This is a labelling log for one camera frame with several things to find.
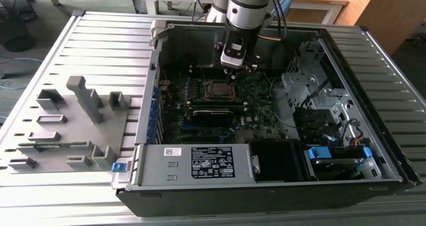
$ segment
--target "green motherboard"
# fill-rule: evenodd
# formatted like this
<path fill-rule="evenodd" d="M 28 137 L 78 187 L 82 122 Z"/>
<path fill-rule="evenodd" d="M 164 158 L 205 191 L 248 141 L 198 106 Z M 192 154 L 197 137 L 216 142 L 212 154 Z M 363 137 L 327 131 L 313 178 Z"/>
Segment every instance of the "green motherboard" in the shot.
<path fill-rule="evenodd" d="M 230 83 L 221 69 L 169 67 L 161 72 L 164 144 L 244 143 L 252 138 L 284 137 L 265 73 Z"/>

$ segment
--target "metal table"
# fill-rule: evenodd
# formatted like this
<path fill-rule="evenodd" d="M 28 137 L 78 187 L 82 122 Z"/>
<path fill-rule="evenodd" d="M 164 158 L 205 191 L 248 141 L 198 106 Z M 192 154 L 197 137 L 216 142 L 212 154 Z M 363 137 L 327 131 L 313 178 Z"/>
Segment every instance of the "metal table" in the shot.
<path fill-rule="evenodd" d="M 102 94 L 121 91 L 132 96 L 120 156 L 134 147 L 138 107 L 152 47 L 150 22 L 156 15 L 85 12 L 72 16 L 1 128 L 0 142 L 31 114 L 43 84 L 60 87 L 69 75 L 82 75 Z M 309 27 L 313 24 L 289 24 Z M 371 34 L 358 27 L 322 25 L 338 44 L 358 80 L 373 100 L 411 164 L 426 174 L 426 103 Z M 3 147 L 1 158 L 16 154 Z M 104 172 L 9 174 L 0 161 L 0 220 L 5 225 L 278 225 L 305 220 L 315 225 L 419 224 L 426 218 L 426 185 L 394 196 L 377 197 L 337 210 L 281 214 L 217 215 L 206 217 L 137 218 L 114 196 L 112 175 Z"/>

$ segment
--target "power supply label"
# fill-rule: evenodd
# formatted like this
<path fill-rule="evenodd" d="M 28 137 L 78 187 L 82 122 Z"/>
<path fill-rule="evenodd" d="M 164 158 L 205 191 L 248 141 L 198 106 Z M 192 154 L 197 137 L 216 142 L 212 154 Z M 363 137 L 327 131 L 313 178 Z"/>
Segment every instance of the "power supply label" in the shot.
<path fill-rule="evenodd" d="M 236 177 L 232 147 L 193 147 L 190 160 L 194 179 Z"/>

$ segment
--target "white label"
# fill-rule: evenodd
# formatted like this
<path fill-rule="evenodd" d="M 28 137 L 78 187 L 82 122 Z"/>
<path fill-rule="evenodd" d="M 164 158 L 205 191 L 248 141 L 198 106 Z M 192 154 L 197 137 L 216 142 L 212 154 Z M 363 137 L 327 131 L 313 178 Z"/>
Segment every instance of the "white label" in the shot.
<path fill-rule="evenodd" d="M 182 155 L 182 148 L 165 148 L 164 149 L 164 156 L 181 156 Z"/>

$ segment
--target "green circuit board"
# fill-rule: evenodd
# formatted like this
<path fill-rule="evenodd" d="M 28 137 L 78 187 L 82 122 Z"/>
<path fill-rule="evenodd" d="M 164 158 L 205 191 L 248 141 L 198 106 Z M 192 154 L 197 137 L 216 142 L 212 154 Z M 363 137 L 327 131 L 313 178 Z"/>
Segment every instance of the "green circuit board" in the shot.
<path fill-rule="evenodd" d="M 284 137 L 269 97 L 270 83 L 262 72 L 226 84 L 222 70 L 197 68 L 192 71 L 165 71 L 168 78 L 162 73 L 160 81 L 164 144 L 244 143 L 249 138 Z M 244 112 L 232 115 L 232 123 L 225 127 L 192 125 L 190 115 L 194 110 L 218 107 L 229 112 L 244 109 Z"/>

